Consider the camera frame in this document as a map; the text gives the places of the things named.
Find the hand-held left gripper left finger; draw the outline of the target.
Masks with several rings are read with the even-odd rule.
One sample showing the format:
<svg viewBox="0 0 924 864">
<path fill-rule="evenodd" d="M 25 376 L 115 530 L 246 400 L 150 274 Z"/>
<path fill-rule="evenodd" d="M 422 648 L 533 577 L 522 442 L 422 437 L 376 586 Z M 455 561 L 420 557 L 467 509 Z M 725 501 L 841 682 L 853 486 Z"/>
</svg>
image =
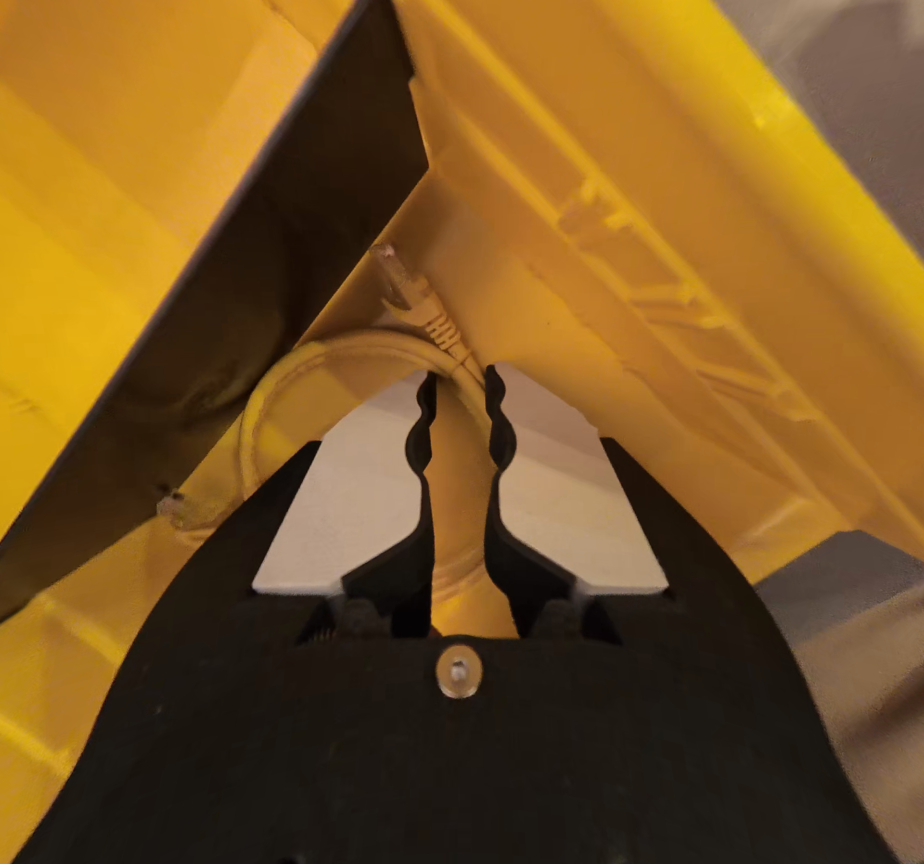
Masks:
<svg viewBox="0 0 924 864">
<path fill-rule="evenodd" d="M 415 371 L 360 403 L 320 441 L 251 583 L 363 602 L 397 639 L 431 633 L 435 532 L 426 469 L 437 379 Z"/>
</svg>

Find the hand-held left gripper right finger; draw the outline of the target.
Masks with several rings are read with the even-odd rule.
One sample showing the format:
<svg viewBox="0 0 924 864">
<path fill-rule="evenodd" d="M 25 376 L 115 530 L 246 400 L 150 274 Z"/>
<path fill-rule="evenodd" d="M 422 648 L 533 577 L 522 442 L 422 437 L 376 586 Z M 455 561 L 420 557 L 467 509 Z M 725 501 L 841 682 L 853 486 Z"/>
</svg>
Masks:
<svg viewBox="0 0 924 864">
<path fill-rule="evenodd" d="M 484 374 L 494 476 L 484 564 L 522 639 L 618 639 L 615 597 L 667 590 L 599 430 L 510 363 Z"/>
</svg>

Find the yellow plastic bin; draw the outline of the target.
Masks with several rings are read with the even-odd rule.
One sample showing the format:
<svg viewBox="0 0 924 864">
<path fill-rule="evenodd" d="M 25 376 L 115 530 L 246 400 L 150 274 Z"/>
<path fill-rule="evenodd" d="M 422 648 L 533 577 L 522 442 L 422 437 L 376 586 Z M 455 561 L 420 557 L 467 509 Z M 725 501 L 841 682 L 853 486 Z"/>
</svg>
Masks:
<svg viewBox="0 0 924 864">
<path fill-rule="evenodd" d="M 346 0 L 271 0 L 316 49 Z M 393 0 L 428 169 L 156 514 L 2 621 L 2 862 L 899 862 L 754 589 L 922 559 L 922 263 L 710 0 Z M 599 430 L 667 590 L 522 639 L 484 374 Z M 251 583 L 437 379 L 430 635 Z"/>
</svg>

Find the black bin divider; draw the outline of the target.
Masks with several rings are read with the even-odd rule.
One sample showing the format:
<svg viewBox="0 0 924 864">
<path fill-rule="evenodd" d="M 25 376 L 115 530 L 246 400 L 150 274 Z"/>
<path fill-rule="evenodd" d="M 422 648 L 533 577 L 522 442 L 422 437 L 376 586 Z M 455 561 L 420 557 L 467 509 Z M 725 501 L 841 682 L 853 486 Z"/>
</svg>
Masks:
<svg viewBox="0 0 924 864">
<path fill-rule="evenodd" d="M 2 621 L 179 491 L 428 170 L 393 0 L 13 0 Z"/>
</svg>

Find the person's beige clothing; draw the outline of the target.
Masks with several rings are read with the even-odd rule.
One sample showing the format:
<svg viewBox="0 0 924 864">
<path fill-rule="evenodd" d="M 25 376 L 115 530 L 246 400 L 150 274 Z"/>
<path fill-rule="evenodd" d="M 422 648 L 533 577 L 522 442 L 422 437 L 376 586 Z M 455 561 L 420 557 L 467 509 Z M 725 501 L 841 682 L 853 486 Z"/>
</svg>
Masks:
<svg viewBox="0 0 924 864">
<path fill-rule="evenodd" d="M 892 592 L 761 598 L 790 642 L 834 754 L 900 862 L 923 860 L 923 585 Z"/>
</svg>

